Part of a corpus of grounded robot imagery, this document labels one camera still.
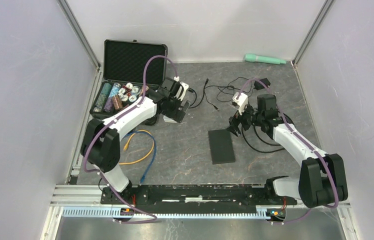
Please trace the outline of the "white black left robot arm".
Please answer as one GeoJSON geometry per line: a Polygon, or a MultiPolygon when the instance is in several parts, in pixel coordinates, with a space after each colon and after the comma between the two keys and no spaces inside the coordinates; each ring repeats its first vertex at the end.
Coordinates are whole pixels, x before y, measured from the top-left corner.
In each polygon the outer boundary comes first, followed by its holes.
{"type": "Polygon", "coordinates": [[[132,190],[130,180],[119,164],[121,140],[144,121],[162,114],[181,123],[190,106],[185,101],[190,86],[178,76],[166,78],[156,89],[144,92],[134,103],[117,114],[88,122],[80,149],[83,166],[90,163],[113,189],[113,197],[120,204],[128,203],[132,190]]]}

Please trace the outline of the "white network switch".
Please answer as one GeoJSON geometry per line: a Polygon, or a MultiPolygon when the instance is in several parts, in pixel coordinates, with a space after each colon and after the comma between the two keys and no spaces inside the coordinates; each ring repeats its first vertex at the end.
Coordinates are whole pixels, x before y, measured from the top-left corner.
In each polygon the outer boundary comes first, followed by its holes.
{"type": "Polygon", "coordinates": [[[174,124],[177,124],[178,122],[170,117],[167,117],[167,116],[163,116],[163,121],[165,123],[174,123],[174,124]]]}

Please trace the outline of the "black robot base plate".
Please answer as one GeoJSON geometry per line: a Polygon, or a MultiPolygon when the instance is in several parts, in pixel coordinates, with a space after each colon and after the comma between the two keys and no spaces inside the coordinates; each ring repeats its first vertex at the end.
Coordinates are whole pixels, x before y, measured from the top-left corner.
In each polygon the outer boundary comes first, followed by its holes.
{"type": "Polygon", "coordinates": [[[292,197],[276,196],[262,184],[132,185],[120,196],[153,214],[247,214],[256,206],[295,206],[292,197]]]}

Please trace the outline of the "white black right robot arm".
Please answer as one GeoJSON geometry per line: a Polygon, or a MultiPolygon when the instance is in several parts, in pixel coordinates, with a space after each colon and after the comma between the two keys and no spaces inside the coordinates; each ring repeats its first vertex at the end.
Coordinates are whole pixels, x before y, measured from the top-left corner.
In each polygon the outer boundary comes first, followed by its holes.
{"type": "Polygon", "coordinates": [[[300,166],[299,177],[276,176],[267,179],[264,199],[277,204],[284,197],[302,201],[306,207],[337,207],[348,199],[348,186],[342,157],[327,153],[306,139],[294,123],[277,106],[276,96],[261,94],[257,108],[249,104],[246,94],[237,92],[232,98],[235,114],[229,118],[228,130],[243,135],[258,127],[286,150],[300,166]]]}

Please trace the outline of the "black router box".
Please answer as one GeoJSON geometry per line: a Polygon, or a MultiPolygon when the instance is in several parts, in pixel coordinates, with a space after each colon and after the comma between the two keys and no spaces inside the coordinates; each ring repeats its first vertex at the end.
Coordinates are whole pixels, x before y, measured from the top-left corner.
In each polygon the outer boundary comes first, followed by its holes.
{"type": "Polygon", "coordinates": [[[213,165],[236,162],[231,133],[226,129],[208,131],[209,149],[213,165]]]}

